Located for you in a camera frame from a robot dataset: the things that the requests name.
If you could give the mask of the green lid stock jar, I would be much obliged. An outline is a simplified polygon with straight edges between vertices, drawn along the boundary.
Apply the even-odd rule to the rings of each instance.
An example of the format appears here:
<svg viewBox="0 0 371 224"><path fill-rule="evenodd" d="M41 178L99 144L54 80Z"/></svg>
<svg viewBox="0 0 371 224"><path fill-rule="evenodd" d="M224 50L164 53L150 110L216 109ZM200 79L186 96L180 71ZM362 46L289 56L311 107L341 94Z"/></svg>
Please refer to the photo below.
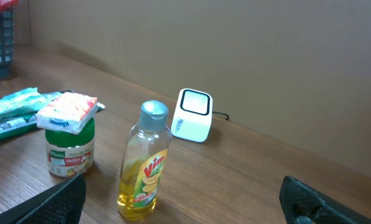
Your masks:
<svg viewBox="0 0 371 224"><path fill-rule="evenodd" d="M87 172L94 164L95 122L91 118L79 134L45 130L49 171L59 177Z"/></svg>

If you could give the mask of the orange white tissue pack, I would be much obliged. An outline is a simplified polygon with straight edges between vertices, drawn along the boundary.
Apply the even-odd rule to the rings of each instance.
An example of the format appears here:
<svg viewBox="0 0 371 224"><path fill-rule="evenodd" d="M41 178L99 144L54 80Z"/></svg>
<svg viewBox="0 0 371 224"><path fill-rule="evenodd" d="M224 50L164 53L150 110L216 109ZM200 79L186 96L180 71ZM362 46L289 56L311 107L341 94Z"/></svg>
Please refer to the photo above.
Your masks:
<svg viewBox="0 0 371 224"><path fill-rule="evenodd" d="M98 110L98 99L65 92L36 114L38 128L79 134Z"/></svg>

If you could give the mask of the green 3M gloves packet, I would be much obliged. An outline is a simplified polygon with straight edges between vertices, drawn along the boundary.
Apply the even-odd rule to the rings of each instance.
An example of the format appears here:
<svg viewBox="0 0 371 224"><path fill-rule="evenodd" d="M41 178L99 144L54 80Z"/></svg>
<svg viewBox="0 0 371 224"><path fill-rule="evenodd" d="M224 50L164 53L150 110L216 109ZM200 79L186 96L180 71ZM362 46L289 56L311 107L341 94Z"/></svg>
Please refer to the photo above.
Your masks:
<svg viewBox="0 0 371 224"><path fill-rule="evenodd" d="M74 93L72 90L56 91L52 93L43 93L48 100L48 104L65 92ZM98 111L105 109L105 106L98 102ZM15 115L0 120L0 140L10 138L13 136L27 133L31 130L37 129L36 114L37 112Z"/></svg>

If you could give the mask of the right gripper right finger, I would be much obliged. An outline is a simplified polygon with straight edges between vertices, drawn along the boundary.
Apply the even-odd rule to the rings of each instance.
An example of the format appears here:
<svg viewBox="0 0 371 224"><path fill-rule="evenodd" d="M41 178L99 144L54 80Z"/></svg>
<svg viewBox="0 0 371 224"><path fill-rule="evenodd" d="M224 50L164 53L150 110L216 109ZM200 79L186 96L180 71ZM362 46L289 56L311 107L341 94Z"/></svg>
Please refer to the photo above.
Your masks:
<svg viewBox="0 0 371 224"><path fill-rule="evenodd" d="M371 219L292 176L284 177L279 201L287 224L371 224Z"/></svg>

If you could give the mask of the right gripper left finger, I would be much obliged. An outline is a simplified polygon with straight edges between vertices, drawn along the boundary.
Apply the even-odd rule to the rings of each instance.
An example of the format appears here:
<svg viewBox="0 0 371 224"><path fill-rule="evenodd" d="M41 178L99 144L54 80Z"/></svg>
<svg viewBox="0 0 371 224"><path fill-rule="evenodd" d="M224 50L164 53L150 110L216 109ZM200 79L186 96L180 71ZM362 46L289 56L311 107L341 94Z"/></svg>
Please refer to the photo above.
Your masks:
<svg viewBox="0 0 371 224"><path fill-rule="evenodd" d="M0 224L79 224L86 200L83 174L61 182L0 214Z"/></svg>

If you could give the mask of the mint green wipes packet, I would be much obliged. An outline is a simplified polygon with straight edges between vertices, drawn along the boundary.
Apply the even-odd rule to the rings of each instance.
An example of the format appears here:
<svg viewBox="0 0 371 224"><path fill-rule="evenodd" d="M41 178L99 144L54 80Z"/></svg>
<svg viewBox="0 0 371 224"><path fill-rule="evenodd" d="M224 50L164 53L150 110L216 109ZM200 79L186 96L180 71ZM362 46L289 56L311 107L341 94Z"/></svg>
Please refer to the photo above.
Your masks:
<svg viewBox="0 0 371 224"><path fill-rule="evenodd" d="M0 120L3 118L37 112L48 104L37 88L26 88L0 99Z"/></svg>

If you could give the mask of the yellow dish soap bottle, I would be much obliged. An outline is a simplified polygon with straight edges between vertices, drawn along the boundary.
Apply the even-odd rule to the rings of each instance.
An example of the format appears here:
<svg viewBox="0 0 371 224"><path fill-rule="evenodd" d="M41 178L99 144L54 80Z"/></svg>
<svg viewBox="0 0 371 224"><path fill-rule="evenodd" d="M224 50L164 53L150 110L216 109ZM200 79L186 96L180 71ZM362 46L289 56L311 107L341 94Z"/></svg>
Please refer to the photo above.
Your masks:
<svg viewBox="0 0 371 224"><path fill-rule="evenodd" d="M155 208L172 140L168 115L165 104L146 101L140 107L139 122L129 131L117 196L119 213L128 220L144 219Z"/></svg>

